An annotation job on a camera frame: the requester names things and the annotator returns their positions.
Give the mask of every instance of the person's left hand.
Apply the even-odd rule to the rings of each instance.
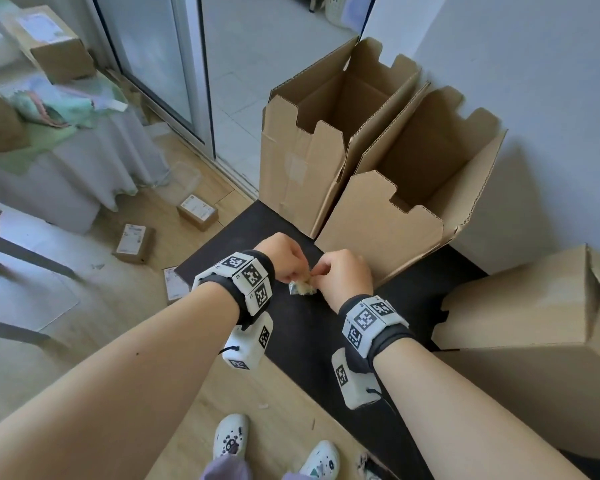
[[[309,278],[309,262],[300,245],[287,234],[275,233],[259,243],[255,250],[271,259],[278,281],[289,283]]]

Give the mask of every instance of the pant leg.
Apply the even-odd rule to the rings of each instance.
[[[285,473],[282,480],[315,480],[315,477],[309,477],[299,473]]]
[[[251,480],[251,469],[240,456],[226,454],[209,463],[200,480]]]

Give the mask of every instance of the white plastic device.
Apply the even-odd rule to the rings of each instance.
[[[222,358],[235,369],[254,370],[267,349],[272,331],[273,320],[267,312],[263,312],[247,330],[236,325],[224,348],[238,347],[238,350],[225,350]]]
[[[380,400],[380,395],[375,392],[367,392],[367,389],[381,390],[376,375],[373,372],[368,374],[352,372],[347,365],[344,347],[336,350],[335,354],[331,356],[331,365],[336,373],[344,403],[349,409],[356,409],[364,404]]]

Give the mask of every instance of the forearm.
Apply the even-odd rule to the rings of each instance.
[[[143,479],[238,314],[205,283],[83,361],[0,423],[0,479]]]
[[[586,478],[416,340],[392,343],[374,367],[436,480]]]

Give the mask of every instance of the wristband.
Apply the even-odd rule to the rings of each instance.
[[[342,334],[371,370],[373,359],[394,341],[414,338],[409,323],[379,296],[357,295],[344,302],[338,315],[344,318]]]
[[[275,269],[271,259],[259,251],[233,253],[197,275],[192,289],[215,282],[229,291],[240,307],[238,325],[246,330],[269,305]]]

